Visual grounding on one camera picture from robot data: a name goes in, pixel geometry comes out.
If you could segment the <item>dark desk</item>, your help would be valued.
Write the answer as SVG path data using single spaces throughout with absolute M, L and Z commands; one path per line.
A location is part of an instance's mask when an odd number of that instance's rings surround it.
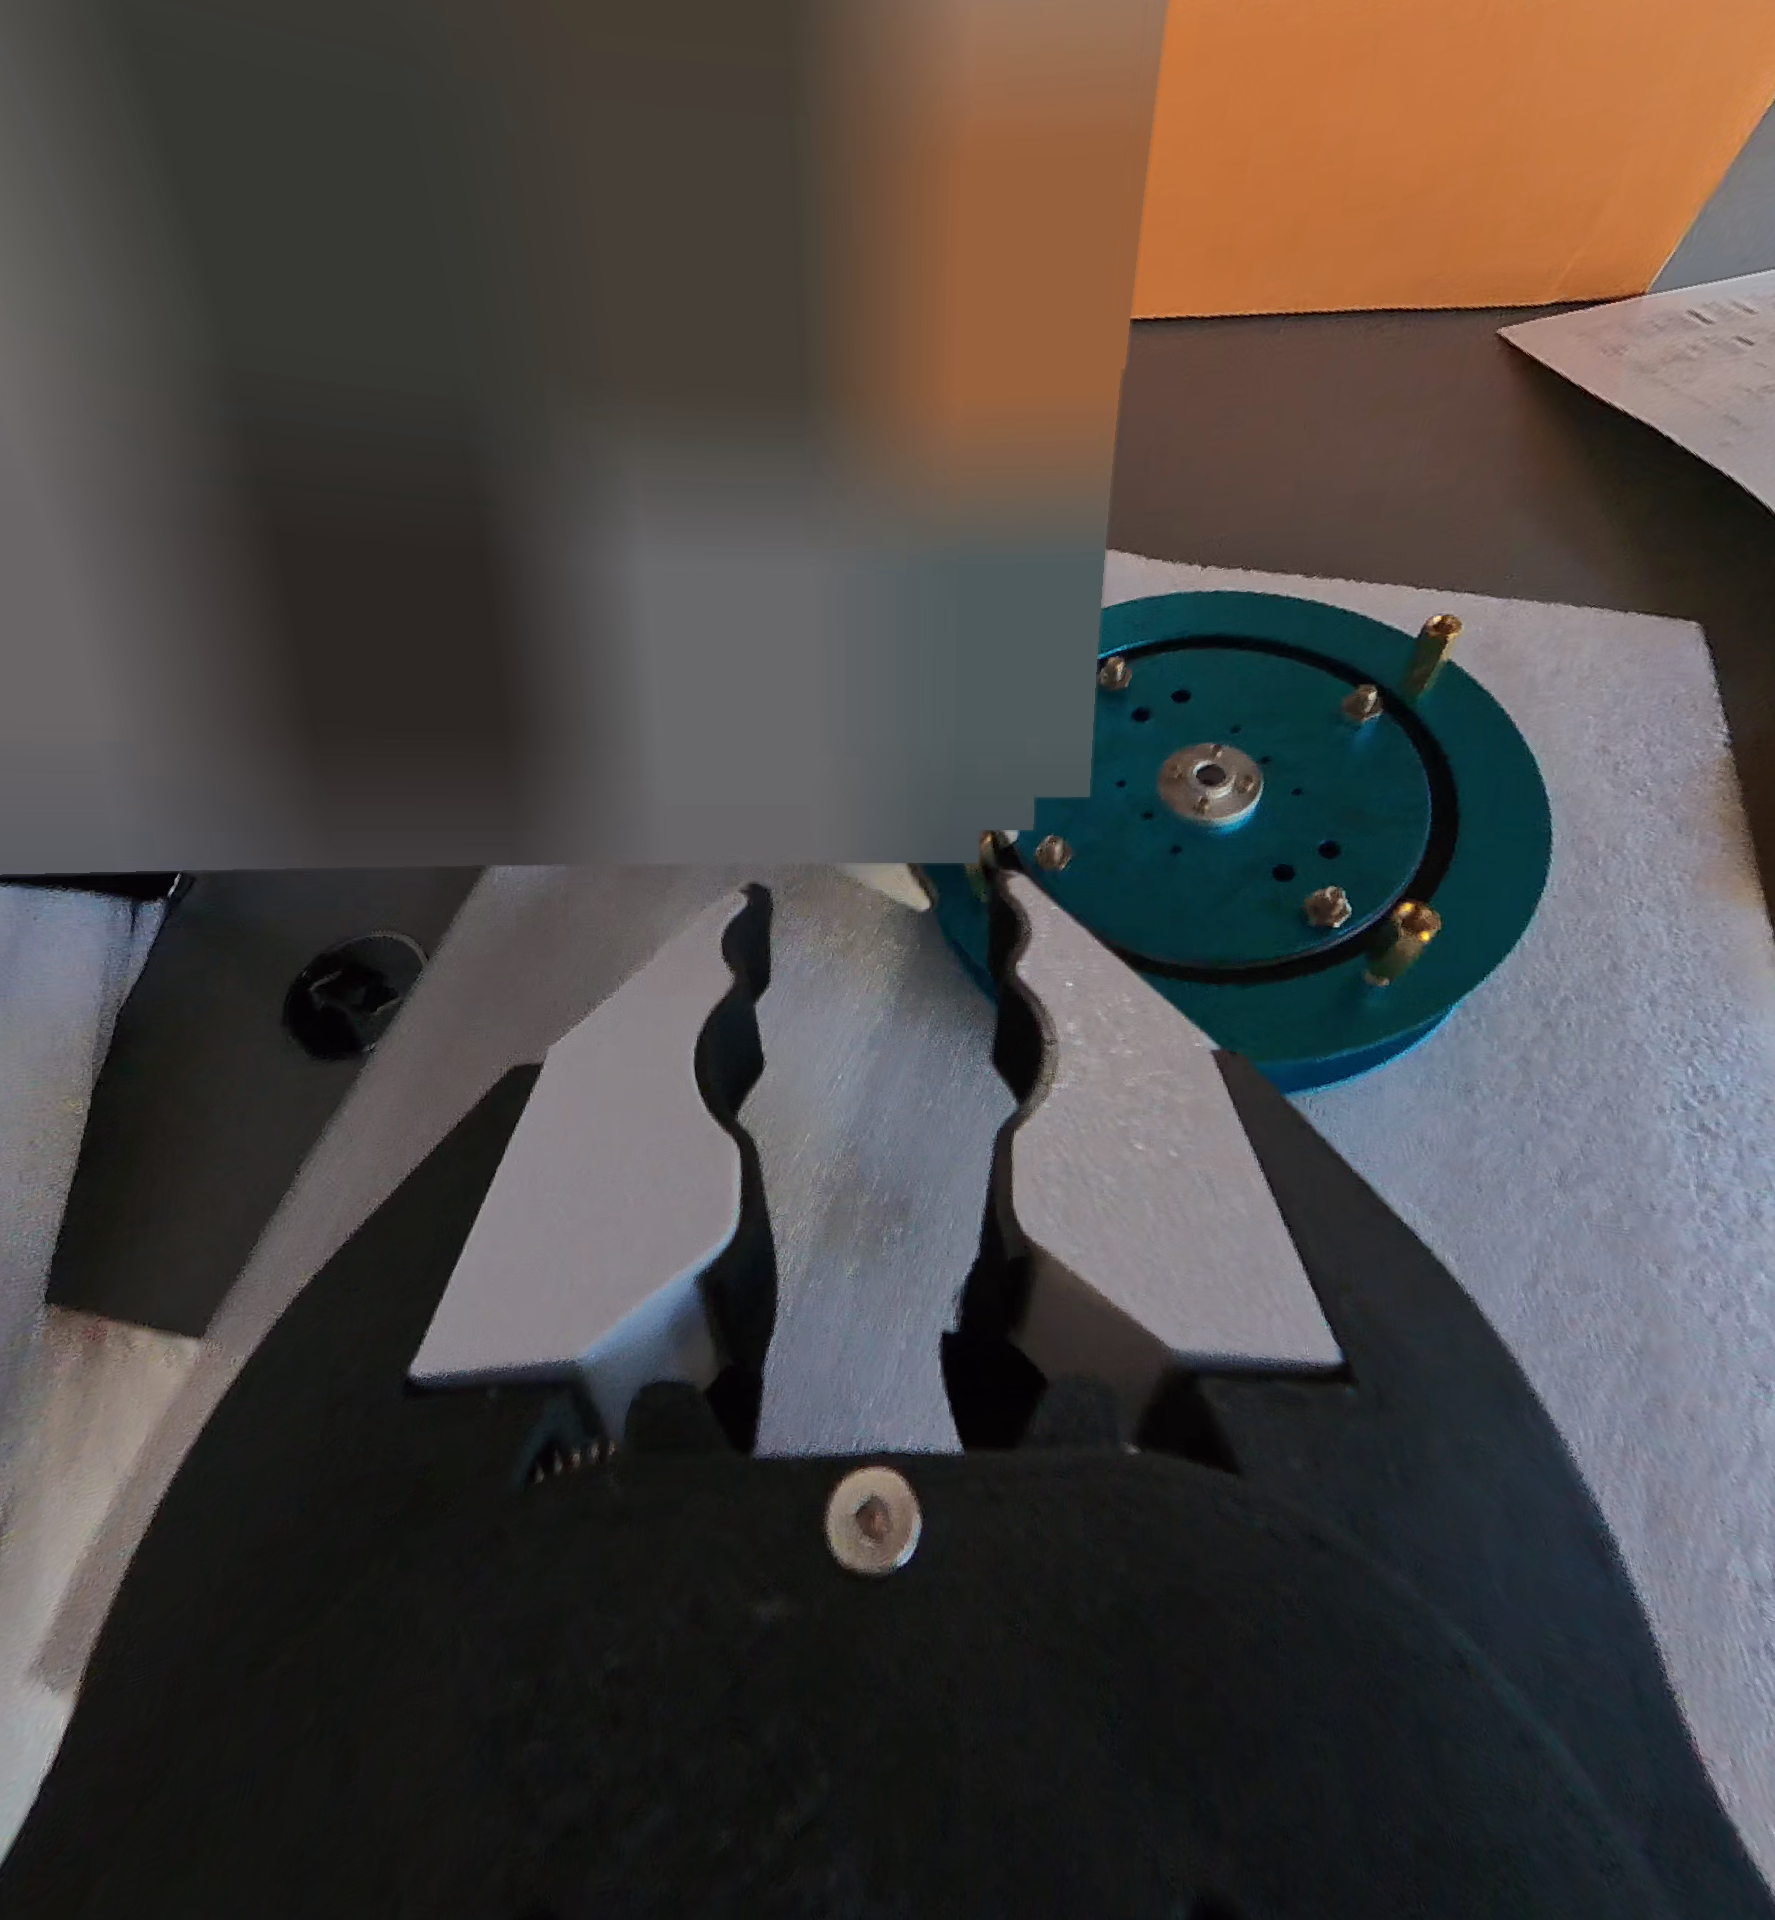
M 1111 531 L 1159 561 L 1698 625 L 1775 917 L 1775 517 L 1499 342 L 1525 308 L 1135 328 Z M 435 952 L 467 869 L 183 880 L 115 1025 L 47 1301 L 199 1334 L 355 1085 L 283 1025 L 375 935 Z

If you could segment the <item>open instruction manual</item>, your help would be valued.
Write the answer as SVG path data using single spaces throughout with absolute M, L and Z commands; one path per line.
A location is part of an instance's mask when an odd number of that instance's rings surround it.
M 1775 515 L 1775 271 L 1582 307 L 1499 337 Z

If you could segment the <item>blue round turntable base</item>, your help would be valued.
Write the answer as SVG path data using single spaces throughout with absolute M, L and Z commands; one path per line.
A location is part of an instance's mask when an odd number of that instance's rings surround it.
M 1281 1093 L 1419 1047 L 1543 900 L 1550 806 L 1519 727 L 1453 660 L 1417 704 L 1401 698 L 1425 621 L 1249 588 L 1113 605 L 1097 628 L 1091 787 L 1039 801 L 1001 860 Z M 989 989 L 987 906 L 961 869 L 923 880 Z M 1441 930 L 1375 989 L 1365 950 L 1405 898 L 1427 900 Z

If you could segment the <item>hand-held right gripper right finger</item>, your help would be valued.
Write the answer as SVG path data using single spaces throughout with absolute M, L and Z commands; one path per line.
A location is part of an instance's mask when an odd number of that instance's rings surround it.
M 1013 1107 L 947 1330 L 951 1416 L 1029 1422 L 1087 1383 L 1149 1422 L 1181 1380 L 1339 1380 L 1223 1051 L 1041 882 L 979 877 Z

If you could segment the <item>white foam sheet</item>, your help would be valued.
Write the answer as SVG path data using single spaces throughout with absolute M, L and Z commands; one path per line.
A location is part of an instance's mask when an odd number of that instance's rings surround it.
M 1714 1786 L 1775 1890 L 1775 941 L 1714 693 L 1712 621 L 1606 613 L 1598 588 L 1489 596 L 1113 552 L 1103 603 L 1311 588 L 1341 608 L 1469 623 L 1457 660 L 1523 727 L 1552 811 L 1550 885 L 1497 979 L 1405 1060 L 1303 1112 L 1469 1287 L 1598 1498 Z M 777 1034 L 755 1093 L 773 1153 L 785 1388 L 769 1438 L 939 1447 L 915 1349 L 969 1255 L 995 1131 L 993 1013 L 929 915 L 825 871 L 775 873 Z M 147 1415 L 61 1586 L 35 1673 L 73 1692 L 115 1576 L 195 1425 L 303 1281 L 499 1071 L 537 1058 L 729 889 L 709 871 L 495 869 L 433 949 L 403 1023 L 329 1119 L 249 1115 L 271 1067 L 165 1093 L 147 1025 L 181 910 L 93 1094 L 159 1117 L 137 1172 L 81 1163 L 75 1207 L 121 1285 L 221 1255 L 199 1341 L 109 1327 L 113 1410 Z

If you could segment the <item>orange cardboard box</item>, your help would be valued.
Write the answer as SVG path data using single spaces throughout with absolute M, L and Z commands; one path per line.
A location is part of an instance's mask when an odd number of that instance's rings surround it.
M 1175 3 L 1137 323 L 1648 289 L 1775 103 L 1775 3 Z

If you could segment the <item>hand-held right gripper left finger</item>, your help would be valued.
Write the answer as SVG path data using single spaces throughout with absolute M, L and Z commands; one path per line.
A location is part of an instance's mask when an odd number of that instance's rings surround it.
M 759 1379 L 777 1279 L 739 1112 L 769 932 L 767 889 L 731 889 L 549 1049 L 413 1386 Z

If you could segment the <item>black round desk grommet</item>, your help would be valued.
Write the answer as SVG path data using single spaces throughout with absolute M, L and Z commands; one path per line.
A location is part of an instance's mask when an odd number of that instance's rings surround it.
M 323 949 L 287 986 L 281 1027 L 315 1063 L 365 1058 L 385 1039 L 425 962 L 425 950 L 395 930 Z

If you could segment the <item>person's white shirt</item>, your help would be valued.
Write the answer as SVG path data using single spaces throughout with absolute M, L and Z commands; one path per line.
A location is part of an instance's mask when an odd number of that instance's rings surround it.
M 197 1349 L 45 1305 L 87 1105 L 163 904 L 0 882 L 0 1861 L 79 1689 L 49 1650 Z

